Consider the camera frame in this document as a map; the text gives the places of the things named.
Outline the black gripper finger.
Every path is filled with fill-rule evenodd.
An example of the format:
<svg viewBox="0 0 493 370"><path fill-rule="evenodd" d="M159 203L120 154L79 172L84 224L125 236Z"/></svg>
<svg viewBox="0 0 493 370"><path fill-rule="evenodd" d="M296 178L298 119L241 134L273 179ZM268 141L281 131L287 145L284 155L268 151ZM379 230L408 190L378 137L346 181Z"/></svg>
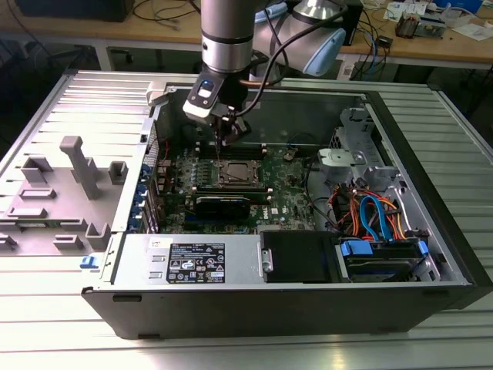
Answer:
<svg viewBox="0 0 493 370"><path fill-rule="evenodd" d="M250 124L243 117L223 117L221 121L221 145L229 146L251 133Z"/></svg>

